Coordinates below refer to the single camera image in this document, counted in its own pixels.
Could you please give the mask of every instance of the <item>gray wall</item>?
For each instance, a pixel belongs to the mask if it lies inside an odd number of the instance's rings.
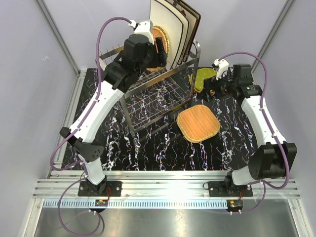
[[[316,234],[316,1],[297,0],[266,55],[267,104],[280,132],[295,142],[291,170]],[[255,79],[262,83],[258,68]]]
[[[18,236],[76,75],[33,0],[0,1],[1,236]]]
[[[43,0],[77,65],[95,67],[95,44],[102,24],[111,17],[136,21],[149,17],[150,0]],[[200,66],[227,53],[259,53],[286,0],[186,0],[201,14],[196,39],[202,51]],[[132,33],[125,22],[113,22],[104,31],[100,50],[112,50]],[[238,56],[231,59],[237,62]],[[252,63],[246,58],[244,62]]]

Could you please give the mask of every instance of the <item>black tabletop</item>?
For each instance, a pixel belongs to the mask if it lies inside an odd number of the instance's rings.
[[[189,92],[191,68],[172,76]],[[79,98],[75,120],[79,117],[97,85],[95,69],[88,69]],[[153,102],[154,108],[170,104],[170,96]],[[143,113],[141,103],[130,102],[132,109]],[[133,140],[119,103],[116,103],[105,118],[96,135],[96,141],[105,146],[101,155],[104,170],[231,170],[247,165],[257,149],[257,142],[245,113],[230,96],[211,96],[208,102],[193,98],[193,104],[204,104],[211,109],[221,124],[219,133],[201,143],[190,143],[182,135],[176,123],[180,109],[166,114],[159,121],[147,126],[136,134]],[[70,146],[67,146],[63,167],[77,160]]]

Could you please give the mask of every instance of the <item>metal rack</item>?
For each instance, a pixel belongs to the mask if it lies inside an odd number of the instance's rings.
[[[131,86],[124,97],[121,98],[121,111],[126,117],[126,122],[133,138],[136,137],[136,132],[158,121],[168,112],[189,103],[193,98],[200,57],[200,45],[194,40],[193,46],[196,52],[190,51],[190,59],[186,63],[170,70],[162,68],[156,72],[145,71],[138,82]],[[123,46],[119,46],[110,52],[102,54],[100,59],[108,64],[109,61],[112,61],[112,56],[118,54],[122,49]],[[190,93],[186,93],[171,76],[190,65],[194,65],[193,80]]]

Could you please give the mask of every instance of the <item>mounting plate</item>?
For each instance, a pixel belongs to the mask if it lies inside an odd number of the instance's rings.
[[[98,195],[95,191],[88,185],[87,181],[80,182],[78,196],[79,197],[107,197],[108,193],[107,188],[111,190],[111,197],[120,197],[122,191],[122,182],[121,181],[107,181],[105,190],[102,194]]]
[[[224,181],[210,181],[208,184],[209,196],[212,198],[231,198],[231,197],[240,197],[240,191],[242,191],[243,197],[252,197],[252,188],[247,185],[238,186],[237,190],[231,191],[228,194],[225,190]]]

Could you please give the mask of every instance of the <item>marble surface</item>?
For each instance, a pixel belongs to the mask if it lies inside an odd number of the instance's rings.
[[[179,99],[185,100],[190,90],[191,73],[192,69],[187,68],[127,100],[129,111],[134,113],[134,125],[141,126],[143,124],[137,124],[138,120],[151,120],[156,113],[178,105]],[[88,69],[75,119],[87,105],[96,86],[96,70]],[[96,135],[96,141],[105,146],[101,155],[103,169],[233,170],[246,166],[257,149],[257,143],[249,120],[236,101],[230,96],[212,96],[209,102],[205,102],[197,99],[195,93],[195,104],[208,106],[221,124],[220,132],[215,137],[197,144],[185,140],[175,121],[183,109],[170,112],[140,130],[133,140],[120,103],[115,104]],[[76,154],[67,146],[63,167],[75,160]]]

